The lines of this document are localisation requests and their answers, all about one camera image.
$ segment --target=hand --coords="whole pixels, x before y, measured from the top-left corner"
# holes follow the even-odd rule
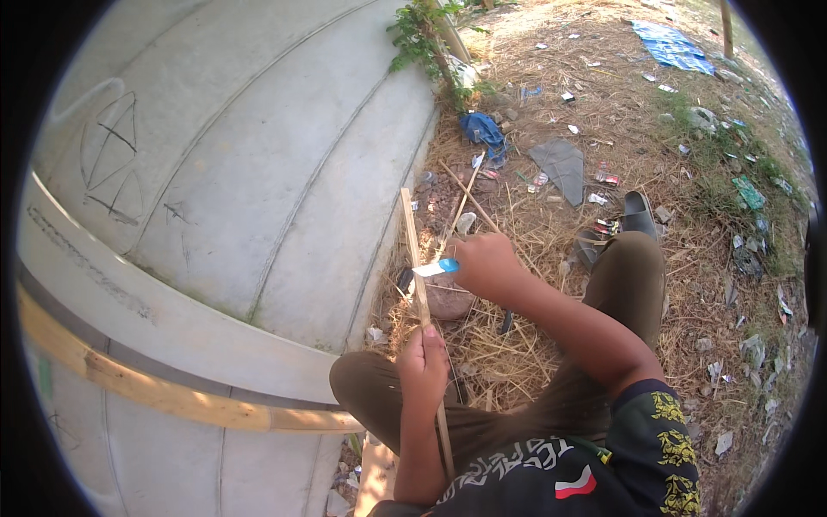
[[[446,250],[460,264],[460,270],[452,273],[454,281],[500,307],[510,308],[519,293],[519,281],[531,276],[502,233],[478,233],[465,241],[450,239]]]
[[[405,349],[396,359],[402,387],[402,410],[418,418],[437,414],[448,385],[448,353],[436,327],[416,327]]]

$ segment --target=blue and white knife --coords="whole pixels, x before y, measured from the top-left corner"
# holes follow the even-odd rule
[[[440,273],[453,273],[460,270],[459,262],[454,259],[442,259],[439,262],[414,267],[413,272],[419,276],[433,276]]]

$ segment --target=blue cloth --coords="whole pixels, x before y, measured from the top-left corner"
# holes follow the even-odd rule
[[[505,136],[484,113],[468,113],[460,119],[460,129],[475,144],[485,143],[488,146],[488,157],[494,167],[505,163]]]
[[[643,40],[649,54],[661,65],[698,70],[709,75],[715,73],[715,67],[706,60],[704,53],[677,29],[644,20],[633,20],[632,28]]]

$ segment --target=person's right hand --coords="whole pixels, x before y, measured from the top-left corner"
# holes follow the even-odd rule
[[[502,233],[478,233],[465,241],[453,238],[446,246],[449,255],[459,262],[460,270],[452,273],[461,287],[508,308],[519,292],[519,281],[526,275]]]

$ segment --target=dry grass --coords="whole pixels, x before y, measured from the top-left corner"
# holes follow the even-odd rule
[[[617,218],[623,210],[623,195],[630,190],[646,194],[653,208],[663,205],[673,211],[668,233],[661,240],[667,262],[669,306],[656,353],[678,394],[684,400],[698,399],[697,409],[687,410],[686,416],[700,425],[696,449],[701,484],[707,489],[704,508],[708,514],[717,515],[735,507],[772,458],[779,436],[790,426],[806,380],[808,351],[799,335],[806,316],[798,274],[803,257],[798,232],[804,214],[790,209],[789,199],[777,192],[765,192],[770,194],[767,213],[778,221],[770,237],[777,254],[763,260],[765,269],[775,275],[766,274],[760,281],[740,275],[731,260],[730,243],[735,233],[746,236],[754,227],[750,228],[747,216],[728,211],[725,206],[719,209],[719,198],[731,194],[710,187],[717,181],[721,189],[730,189],[733,174],[720,161],[702,163],[681,156],[679,143],[698,149],[706,143],[681,133],[668,136],[658,126],[657,115],[673,98],[658,92],[657,86],[668,84],[681,90],[681,95],[693,104],[719,114],[724,110],[722,103],[727,102],[720,97],[722,94],[733,99],[736,94],[742,95],[744,100],[731,103],[726,114],[750,122],[755,135],[766,142],[768,153],[786,170],[800,172],[805,165],[792,152],[791,137],[782,139],[776,131],[781,126],[788,135],[795,131],[790,122],[795,117],[785,111],[782,102],[772,100],[772,108],[759,109],[733,84],[697,72],[664,68],[651,58],[641,60],[648,53],[632,27],[620,18],[665,22],[661,14],[631,2],[558,1],[501,7],[498,12],[475,19],[475,24],[493,35],[463,32],[462,36],[471,53],[490,64],[483,76],[499,91],[477,99],[476,109],[491,113],[512,108],[519,113],[514,122],[516,129],[507,135],[513,150],[500,170],[498,191],[476,197],[500,230],[537,267],[538,274],[578,299],[588,283],[586,270],[577,264],[571,270],[562,265],[571,254],[578,231],[591,227],[596,218]],[[691,26],[679,28],[688,36],[702,38],[702,48],[707,52],[720,50],[699,34],[697,27],[694,31]],[[569,39],[570,34],[581,36]],[[546,43],[548,49],[535,49],[538,42]],[[600,66],[586,63],[594,61]],[[658,81],[650,83],[641,73],[654,74]],[[753,81],[754,88],[769,91],[757,78]],[[523,100],[519,96],[523,87],[540,87],[542,92]],[[562,102],[560,95],[566,91],[577,96],[574,103]],[[578,126],[580,134],[571,134],[568,124]],[[548,195],[561,195],[551,184],[539,194],[527,191],[523,178],[532,179],[538,173],[527,150],[555,136],[566,138],[584,153],[584,198],[598,192],[612,201],[610,205],[584,203],[573,208],[567,203],[549,203]],[[480,146],[462,145],[456,117],[443,110],[426,170],[441,172],[439,160],[467,166],[471,156],[480,151]],[[608,161],[610,172],[621,177],[619,188],[607,188],[593,180],[601,160]],[[476,226],[486,231],[481,218]],[[426,260],[439,248],[439,240],[439,228],[425,228],[420,234]],[[783,267],[770,263],[781,259],[786,261]],[[399,353],[417,324],[409,294],[400,293],[395,286],[395,276],[407,265],[404,239],[400,237],[374,308],[373,324],[389,334],[390,342],[368,343],[389,357]],[[727,275],[736,280],[739,290],[738,302],[731,309],[724,303]],[[786,326],[781,325],[776,313],[779,284],[795,312]],[[742,315],[747,323],[735,328]],[[537,397],[559,364],[560,352],[553,341],[528,320],[515,316],[511,330],[500,335],[503,317],[502,309],[478,299],[465,321],[439,322],[457,378],[465,383],[469,405],[484,408],[490,390],[494,410],[517,408]],[[782,371],[771,393],[756,389],[743,374],[739,343],[752,333],[761,333],[767,343],[765,371],[771,370],[774,357],[786,363],[791,354],[792,370]],[[711,351],[696,350],[696,340],[701,337],[712,339],[715,345]],[[712,393],[703,395],[704,388],[710,386],[706,367],[715,361],[723,365],[723,374],[733,376],[733,381],[716,380]],[[771,419],[763,411],[770,398],[781,402]],[[717,458],[716,439],[726,430],[735,432],[734,445]],[[767,443],[761,444],[765,432]]]

